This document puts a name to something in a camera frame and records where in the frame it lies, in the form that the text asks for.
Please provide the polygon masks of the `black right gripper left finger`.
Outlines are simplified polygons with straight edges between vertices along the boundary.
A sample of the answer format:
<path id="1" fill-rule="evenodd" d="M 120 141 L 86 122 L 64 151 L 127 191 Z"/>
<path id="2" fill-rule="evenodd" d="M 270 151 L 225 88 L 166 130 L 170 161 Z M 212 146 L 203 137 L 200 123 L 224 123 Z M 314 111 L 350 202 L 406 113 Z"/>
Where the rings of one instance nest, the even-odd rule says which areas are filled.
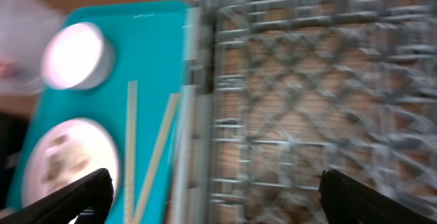
<path id="1" fill-rule="evenodd" d="M 110 173 L 100 168 L 1 219 L 1 224 L 104 224 L 113 203 Z"/>

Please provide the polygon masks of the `pink bowl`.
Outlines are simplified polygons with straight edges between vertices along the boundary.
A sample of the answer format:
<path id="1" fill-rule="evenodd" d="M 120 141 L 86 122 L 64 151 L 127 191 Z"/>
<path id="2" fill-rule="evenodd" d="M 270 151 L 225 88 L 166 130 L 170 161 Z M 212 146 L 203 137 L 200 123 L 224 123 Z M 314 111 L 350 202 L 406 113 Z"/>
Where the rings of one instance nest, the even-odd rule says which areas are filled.
<path id="1" fill-rule="evenodd" d="M 69 25 L 47 44 L 41 74 L 52 89 L 92 89 L 103 84 L 115 65 L 113 45 L 91 22 Z"/>

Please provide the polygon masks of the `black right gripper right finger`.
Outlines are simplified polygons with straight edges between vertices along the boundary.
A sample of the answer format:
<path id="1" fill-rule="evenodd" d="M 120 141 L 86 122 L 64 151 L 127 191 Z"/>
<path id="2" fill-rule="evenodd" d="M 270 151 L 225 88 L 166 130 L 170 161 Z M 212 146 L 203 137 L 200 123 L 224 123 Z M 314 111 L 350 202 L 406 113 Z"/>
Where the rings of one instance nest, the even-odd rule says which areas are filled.
<path id="1" fill-rule="evenodd" d="M 323 171 L 320 203 L 329 224 L 436 224 L 340 171 Z"/>

